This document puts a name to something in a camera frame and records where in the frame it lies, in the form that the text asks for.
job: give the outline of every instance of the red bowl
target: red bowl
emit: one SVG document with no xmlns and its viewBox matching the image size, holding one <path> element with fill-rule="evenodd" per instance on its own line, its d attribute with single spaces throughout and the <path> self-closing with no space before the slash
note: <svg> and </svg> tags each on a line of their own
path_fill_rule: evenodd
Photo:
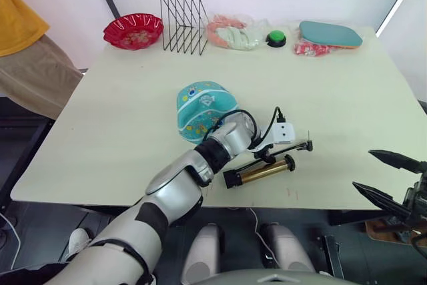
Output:
<svg viewBox="0 0 427 285">
<path fill-rule="evenodd" d="M 136 50 L 155 43 L 162 31 L 160 18 L 150 13 L 132 13 L 112 21 L 104 29 L 104 40 L 119 48 Z"/>
</svg>

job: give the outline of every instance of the plastic bag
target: plastic bag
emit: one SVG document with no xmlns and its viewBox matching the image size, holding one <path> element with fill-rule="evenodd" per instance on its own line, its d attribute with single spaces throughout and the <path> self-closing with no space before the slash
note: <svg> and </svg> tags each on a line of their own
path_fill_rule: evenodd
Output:
<svg viewBox="0 0 427 285">
<path fill-rule="evenodd" d="M 328 45 L 319 45 L 317 43 L 312 43 L 302 38 L 300 38 L 300 40 L 294 45 L 295 54 L 310 57 L 325 56 L 333 52 L 333 50 L 335 49 L 336 47 Z"/>
<path fill-rule="evenodd" d="M 328 55 L 330 53 L 332 53 L 333 51 L 337 51 L 339 49 L 355 49 L 357 47 L 359 47 L 362 42 L 363 39 L 352 29 L 350 29 L 349 27 L 343 26 L 343 25 L 338 25 L 336 23 L 334 24 L 330 24 L 330 23 L 318 23 L 315 21 L 303 21 L 301 23 L 305 23 L 305 24 L 318 24 L 318 25 L 323 25 L 323 26 L 328 26 L 329 28 L 331 27 L 341 27 L 345 32 L 349 31 L 350 32 L 350 38 L 344 38 L 344 39 L 351 39 L 352 42 L 356 42 L 357 44 L 351 46 L 351 45 L 324 45 L 321 43 L 315 43 L 313 41 L 309 41 L 307 39 L 304 39 L 302 37 L 302 33 L 300 31 L 300 28 L 297 28 L 296 33 L 298 34 L 298 41 L 295 43 L 294 45 L 294 53 L 296 55 L 305 55 L 305 56 L 309 56 L 309 57 L 319 57 L 319 56 L 324 56 L 324 55 Z"/>
<path fill-rule="evenodd" d="M 247 17 L 214 15 L 206 27 L 207 40 L 218 47 L 253 50 L 264 42 L 267 24 Z"/>
</svg>

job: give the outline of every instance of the white shoe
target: white shoe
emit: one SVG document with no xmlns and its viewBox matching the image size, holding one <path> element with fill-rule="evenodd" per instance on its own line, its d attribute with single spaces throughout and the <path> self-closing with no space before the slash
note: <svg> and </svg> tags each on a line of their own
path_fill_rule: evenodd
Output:
<svg viewBox="0 0 427 285">
<path fill-rule="evenodd" d="M 81 252 L 90 241 L 89 235 L 83 228 L 74 230 L 69 237 L 67 258 Z"/>
<path fill-rule="evenodd" d="M 151 283 L 149 283 L 149 285 L 156 285 L 157 284 L 157 278 L 155 278 L 154 275 L 151 275 L 151 276 L 153 276 L 153 280 L 151 281 Z"/>
</svg>

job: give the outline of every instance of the wire rack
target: wire rack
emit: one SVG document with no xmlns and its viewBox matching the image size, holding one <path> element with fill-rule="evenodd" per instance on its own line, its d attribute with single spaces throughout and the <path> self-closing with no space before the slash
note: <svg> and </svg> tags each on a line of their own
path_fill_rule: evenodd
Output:
<svg viewBox="0 0 427 285">
<path fill-rule="evenodd" d="M 207 15 L 201 0 L 160 0 L 163 50 L 199 55 L 205 49 Z"/>
</svg>

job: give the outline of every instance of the robotic hand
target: robotic hand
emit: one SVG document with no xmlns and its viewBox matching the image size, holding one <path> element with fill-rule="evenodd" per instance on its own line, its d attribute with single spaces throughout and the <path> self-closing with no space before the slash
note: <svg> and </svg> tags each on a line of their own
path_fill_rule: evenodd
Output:
<svg viewBox="0 0 427 285">
<path fill-rule="evenodd" d="M 224 124 L 194 150 L 185 152 L 160 171 L 148 185 L 142 199 L 116 217 L 46 284 L 130 285 L 138 281 L 149 284 L 167 229 L 184 221 L 201 206 L 203 197 L 200 186 L 209 185 L 214 175 L 240 153 L 248 148 L 255 149 L 255 152 L 258 150 L 256 146 L 266 144 L 269 130 L 260 138 L 254 119 L 250 119 L 248 121 L 239 112 L 225 117 Z M 256 277 L 263 273 L 271 274 L 269 271 L 258 271 Z M 234 281 L 236 277 L 241 278 L 239 284 L 257 283 L 256 278 L 252 278 L 255 274 L 252 274 L 234 273 L 225 277 L 232 277 Z M 244 280 L 245 277 L 251 277 L 252 282 Z M 311 282 L 313 276 L 307 277 Z M 220 280 L 215 278 L 212 281 L 219 284 Z M 316 284 L 335 284 L 335 280 Z"/>
</svg>

